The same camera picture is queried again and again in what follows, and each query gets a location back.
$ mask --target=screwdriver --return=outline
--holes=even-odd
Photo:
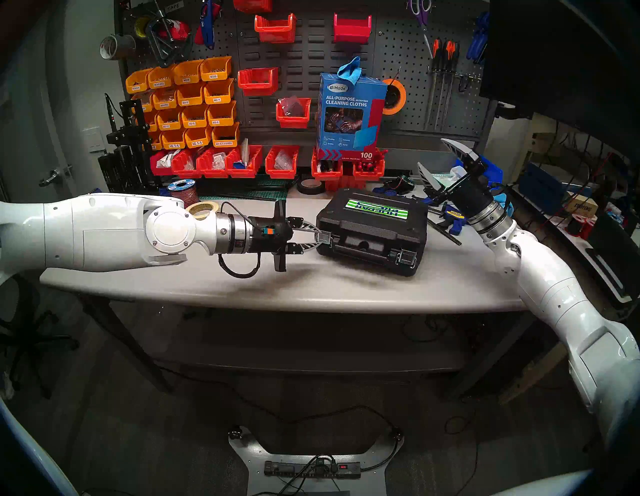
[[[442,56],[442,42],[439,38],[433,40],[433,61],[431,66],[431,97],[429,98],[429,106],[427,107],[427,113],[424,116],[424,127],[426,129],[431,120],[431,108],[433,107],[433,97],[436,92],[436,81],[438,79],[438,71],[442,69],[444,57]]]
[[[453,58],[456,53],[456,42],[452,40],[447,40],[447,43],[444,48],[444,52],[442,53],[442,68],[446,71],[451,71],[451,67],[453,64]],[[436,124],[433,126],[433,130],[435,131],[438,127],[438,119],[440,118],[440,105],[442,105],[442,93],[444,91],[444,79],[445,74],[442,74],[442,84],[440,85],[440,98],[438,99],[438,112],[436,113]]]
[[[453,52],[453,57],[449,61],[447,66],[447,70],[451,72],[451,82],[449,83],[449,92],[447,93],[447,103],[444,106],[444,115],[442,117],[442,122],[440,123],[440,130],[444,127],[444,123],[447,120],[447,114],[449,113],[449,102],[451,101],[451,88],[453,88],[453,78],[456,73],[456,69],[458,68],[458,59],[460,58],[460,43],[454,42],[456,50]]]

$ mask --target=gray carpet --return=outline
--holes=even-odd
[[[175,392],[158,392],[81,312],[73,296],[44,289],[42,306],[59,314],[60,329],[78,337],[81,347],[45,355],[43,376],[54,384],[51,400],[40,397],[25,372],[23,390],[8,406],[78,490],[244,496],[247,472],[227,441],[234,424],[248,426],[271,452],[307,454],[363,451],[385,427],[367,412],[283,426],[224,388],[173,376],[168,378]],[[193,319],[183,320],[182,307],[113,306],[150,353],[170,351],[171,343],[194,325]],[[214,331],[215,322],[202,310],[195,319]],[[356,403],[383,412],[406,435],[404,447],[387,469],[390,496],[452,496],[474,469],[476,441],[477,471],[463,496],[490,495],[581,470],[597,455],[597,450],[582,452],[596,426],[571,386],[565,364],[547,376],[542,387],[505,407],[494,397],[442,401],[440,393],[450,378],[442,375],[358,378],[182,371],[230,382],[246,397],[287,418]],[[474,420],[462,433],[448,435],[444,424],[453,415]],[[449,427],[456,429],[460,422],[454,420]]]

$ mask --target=cardboard box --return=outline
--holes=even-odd
[[[320,74],[318,159],[371,159],[382,121],[387,85],[360,76],[352,85],[336,74]]]
[[[590,219],[595,216],[598,204],[586,196],[576,195],[564,209],[570,214],[575,213]]]

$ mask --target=green label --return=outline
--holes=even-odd
[[[395,209],[393,207],[387,207],[386,205],[372,204],[369,202],[361,202],[358,200],[349,199],[345,208],[360,210],[362,212],[368,212],[370,214],[384,215],[385,217],[394,217],[396,219],[406,220],[409,211],[402,209]]]

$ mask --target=black pegboard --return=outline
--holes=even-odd
[[[165,7],[175,1],[160,0]],[[429,125],[426,110],[429,102],[433,73],[429,72],[430,57],[413,14],[402,1],[367,2],[365,0],[325,0],[302,3],[300,0],[274,0],[271,13],[262,14],[267,19],[285,19],[293,12],[298,18],[296,38],[292,44],[260,43],[253,29],[253,15],[237,12],[231,0],[225,2],[222,17],[214,28],[214,50],[194,45],[189,60],[212,56],[231,55],[233,76],[237,71],[253,67],[278,67],[278,90],[269,97],[245,97],[236,85],[238,120],[241,128],[252,131],[279,131],[275,119],[275,103],[280,97],[297,95],[311,97],[312,118],[308,129],[314,126],[317,111],[317,94],[321,72],[336,72],[354,56],[361,59],[363,73],[386,79],[393,77],[398,68],[398,80],[407,91],[404,108],[394,116],[383,119],[382,134],[411,134],[425,136],[451,136],[473,141],[480,139],[483,131],[488,100],[478,96],[479,79],[471,80],[464,93],[458,92],[459,79],[453,81],[447,120],[444,122],[445,101],[451,76],[438,76],[435,98],[431,108]],[[169,14],[173,19],[187,22],[195,32],[202,0],[184,0],[184,7]],[[124,12],[124,32],[133,34],[137,17],[152,10],[151,4]],[[461,44],[458,72],[480,78],[482,68],[466,60],[465,54],[471,42],[474,19],[488,9],[482,0],[438,0],[429,14],[431,40],[451,38]],[[333,43],[333,14],[339,17],[364,19],[372,15],[372,31],[368,43]],[[156,63],[145,42],[138,40],[136,57],[127,60],[130,72],[154,67]],[[440,100],[442,82],[445,81]]]

